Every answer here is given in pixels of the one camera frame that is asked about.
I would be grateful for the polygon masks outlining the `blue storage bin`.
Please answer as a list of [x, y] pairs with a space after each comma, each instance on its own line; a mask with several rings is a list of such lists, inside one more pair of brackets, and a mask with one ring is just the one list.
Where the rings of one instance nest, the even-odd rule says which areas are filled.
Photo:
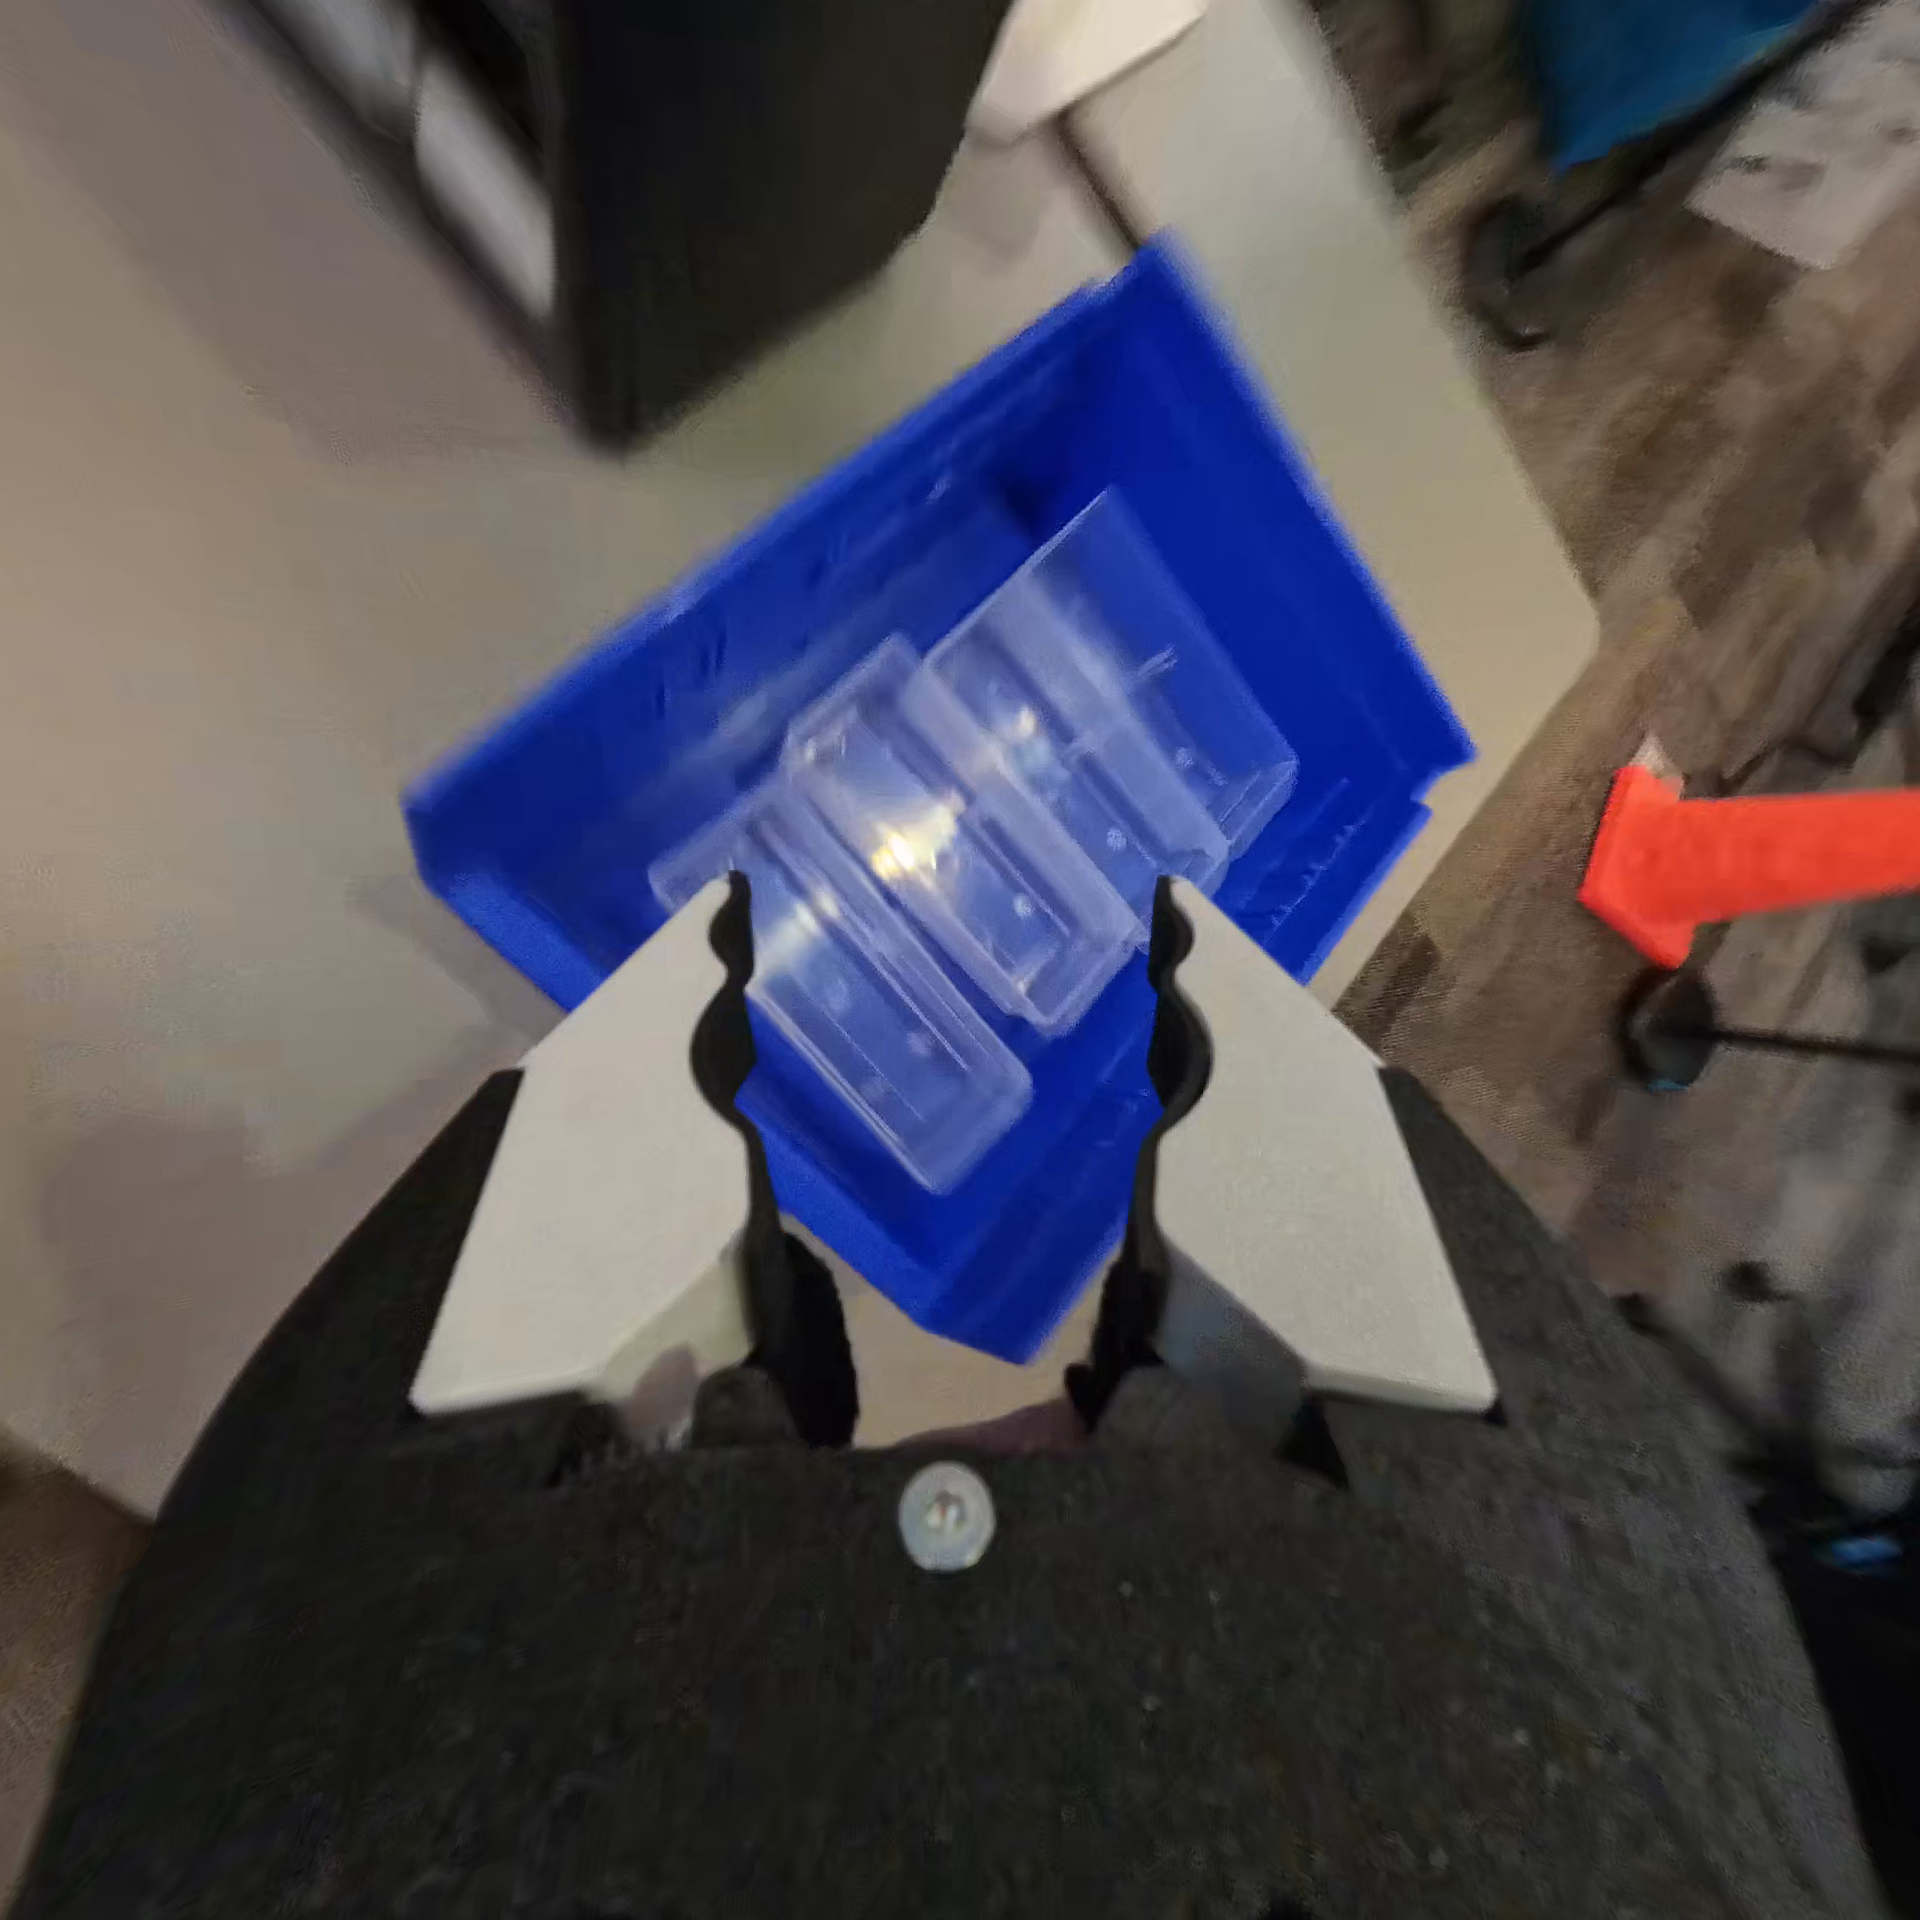
[[[401, 820], [428, 894], [573, 1010], [671, 922], [653, 860], [789, 777], [801, 709], [885, 637], [929, 661], [1104, 489], [1298, 755], [1293, 803], [1208, 897], [1311, 981], [1473, 741], [1161, 244], [423, 774]], [[747, 1109], [779, 1206], [929, 1332], [1026, 1361], [1117, 1241], [1152, 1106], [1146, 923], [1056, 1037], [920, 935], [1034, 1091], [949, 1192], [858, 1130], [814, 1130], [801, 1059], [752, 1010]]]

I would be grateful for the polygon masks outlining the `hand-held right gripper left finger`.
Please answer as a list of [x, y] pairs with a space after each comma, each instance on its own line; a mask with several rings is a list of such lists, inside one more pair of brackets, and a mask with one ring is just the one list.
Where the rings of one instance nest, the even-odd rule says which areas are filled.
[[750, 878], [732, 871], [528, 1053], [420, 1354], [420, 1415], [578, 1398], [673, 1443], [699, 1384], [752, 1365], [807, 1443], [852, 1443], [837, 1285], [789, 1240], [738, 1106], [750, 981]]

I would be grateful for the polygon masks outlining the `orange plastic stand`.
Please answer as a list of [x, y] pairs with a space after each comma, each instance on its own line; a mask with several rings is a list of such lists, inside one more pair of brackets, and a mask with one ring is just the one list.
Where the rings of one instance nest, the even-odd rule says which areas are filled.
[[1626, 767], [1575, 903], [1657, 971], [1700, 929], [1916, 892], [1916, 787], [1685, 801]]

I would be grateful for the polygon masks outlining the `blue cloth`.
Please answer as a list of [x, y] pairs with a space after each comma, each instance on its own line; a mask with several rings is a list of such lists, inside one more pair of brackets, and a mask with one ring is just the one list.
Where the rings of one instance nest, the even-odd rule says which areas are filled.
[[1517, 5], [1551, 177], [1741, 99], [1861, 5]]

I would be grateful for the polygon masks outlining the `black drawer cabinet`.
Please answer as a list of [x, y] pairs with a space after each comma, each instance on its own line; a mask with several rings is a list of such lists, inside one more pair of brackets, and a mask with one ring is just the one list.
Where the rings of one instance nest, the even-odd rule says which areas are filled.
[[530, 57], [555, 303], [530, 322], [303, 60], [231, 5], [483, 286], [563, 417], [626, 450], [848, 301], [924, 226], [1012, 5], [493, 5]]

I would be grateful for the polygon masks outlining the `white paper sheets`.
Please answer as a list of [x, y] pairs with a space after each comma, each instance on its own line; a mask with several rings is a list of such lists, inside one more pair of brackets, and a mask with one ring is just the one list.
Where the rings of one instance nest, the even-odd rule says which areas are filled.
[[1916, 199], [1916, 5], [1874, 5], [1733, 125], [1689, 212], [1810, 273]]

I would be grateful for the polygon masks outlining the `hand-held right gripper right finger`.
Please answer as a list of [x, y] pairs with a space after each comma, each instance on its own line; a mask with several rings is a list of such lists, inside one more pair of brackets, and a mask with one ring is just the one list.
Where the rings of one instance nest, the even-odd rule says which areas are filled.
[[1093, 1427], [1170, 1370], [1238, 1427], [1311, 1398], [1483, 1415], [1496, 1375], [1405, 1149], [1381, 1063], [1190, 878], [1146, 935], [1146, 1125], [1089, 1354]]

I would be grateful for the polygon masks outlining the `set of clear cabinet drawers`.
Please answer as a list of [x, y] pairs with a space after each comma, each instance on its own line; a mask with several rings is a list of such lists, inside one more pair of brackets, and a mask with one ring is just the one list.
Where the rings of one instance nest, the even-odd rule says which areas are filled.
[[530, 322], [555, 303], [528, 51], [493, 5], [275, 5], [341, 104], [404, 153], [420, 199]]

